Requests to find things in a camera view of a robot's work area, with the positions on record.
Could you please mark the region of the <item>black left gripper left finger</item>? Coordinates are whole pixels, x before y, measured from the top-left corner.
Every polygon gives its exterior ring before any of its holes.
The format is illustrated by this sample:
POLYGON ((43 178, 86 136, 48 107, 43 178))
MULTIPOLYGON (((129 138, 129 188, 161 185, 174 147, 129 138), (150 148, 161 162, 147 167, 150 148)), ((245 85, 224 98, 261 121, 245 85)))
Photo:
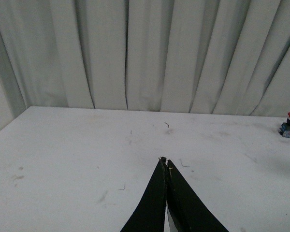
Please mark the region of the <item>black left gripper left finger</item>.
POLYGON ((161 157, 123 232, 164 231, 166 210, 166 158, 161 157))

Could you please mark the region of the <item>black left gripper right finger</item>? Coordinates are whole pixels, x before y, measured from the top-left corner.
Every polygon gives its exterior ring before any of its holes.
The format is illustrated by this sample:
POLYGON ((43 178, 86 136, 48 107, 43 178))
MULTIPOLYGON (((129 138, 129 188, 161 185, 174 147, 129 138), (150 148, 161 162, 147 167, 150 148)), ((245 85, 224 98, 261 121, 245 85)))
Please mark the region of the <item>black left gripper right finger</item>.
POLYGON ((167 208, 172 232, 226 232, 171 160, 167 167, 167 208))

